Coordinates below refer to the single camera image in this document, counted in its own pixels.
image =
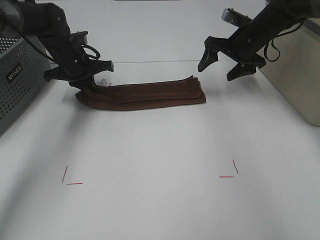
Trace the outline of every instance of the perforated metal panel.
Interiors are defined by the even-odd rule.
[[[29,38],[45,52],[36,37]],[[49,61],[23,39],[0,37],[0,135],[44,85]]]
[[[0,37],[0,54],[3,54],[12,45],[14,45],[18,40],[19,40],[19,38]]]

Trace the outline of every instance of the brown towel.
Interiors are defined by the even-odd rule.
[[[155,109],[206,102],[200,82],[193,76],[178,81],[98,86],[94,92],[84,86],[75,96],[86,106],[116,111]]]

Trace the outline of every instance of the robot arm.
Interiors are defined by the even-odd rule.
[[[45,72],[47,81],[58,79],[68,81],[73,87],[94,88],[94,74],[113,72],[112,61],[98,60],[98,51],[87,45],[88,32],[71,34],[64,11],[53,3],[0,0],[0,31],[9,38],[17,32],[38,37],[59,65]],[[84,48],[93,50],[97,56],[88,55]]]
[[[218,61],[222,52],[238,62],[227,74],[228,81],[254,74],[266,61],[257,52],[278,34],[302,23],[307,18],[320,18],[320,0],[270,0],[270,3],[250,19],[233,9],[226,9],[222,19],[239,27],[228,39],[209,36],[204,42],[205,51],[198,65],[202,72]]]

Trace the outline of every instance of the beige container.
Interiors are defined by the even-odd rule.
[[[312,19],[320,25],[320,19]],[[281,56],[261,72],[311,124],[320,127],[320,36],[306,27],[274,40]],[[264,55],[263,49],[258,52]],[[269,46],[268,57],[277,52]]]

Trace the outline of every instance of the black cable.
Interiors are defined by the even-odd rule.
[[[9,27],[11,27],[13,30],[15,30],[21,36],[21,38],[23,38],[40,55],[42,55],[46,59],[49,59],[50,61],[52,61],[56,64],[59,64],[52,57],[49,57],[47,54],[43,53],[39,48],[37,48],[15,25],[13,25],[10,21],[8,21],[7,18],[5,16],[3,16],[1,13],[0,13],[0,19],[2,19],[4,24],[7,24]]]
[[[86,53],[86,55],[87,55],[88,57],[90,57],[90,58],[92,58],[92,59],[95,59],[95,60],[98,60],[98,59],[101,57],[100,52],[98,52],[98,50],[96,50],[96,49],[93,48],[92,46],[90,46],[90,45],[88,45],[88,44],[82,44],[82,47],[83,47],[84,49],[89,49],[89,50],[91,50],[92,52],[95,53],[95,56]]]
[[[268,58],[268,47],[269,47],[269,43],[267,43],[264,47],[264,57],[269,61],[269,62],[275,62],[277,61],[279,58],[280,58],[280,55],[281,55],[281,52],[280,50],[275,46],[275,39],[276,38],[279,38],[279,37],[282,37],[284,35],[288,35],[288,34],[292,34],[293,32],[297,31],[299,28],[302,27],[302,25],[304,24],[304,20],[300,22],[299,26],[297,26],[295,29],[291,30],[291,31],[287,31],[287,32],[284,32],[284,33],[281,33],[281,34],[278,34],[277,36],[275,36],[272,40],[271,40],[271,47],[273,47],[277,52],[278,52],[278,57],[276,57],[275,59],[273,60],[270,60]]]

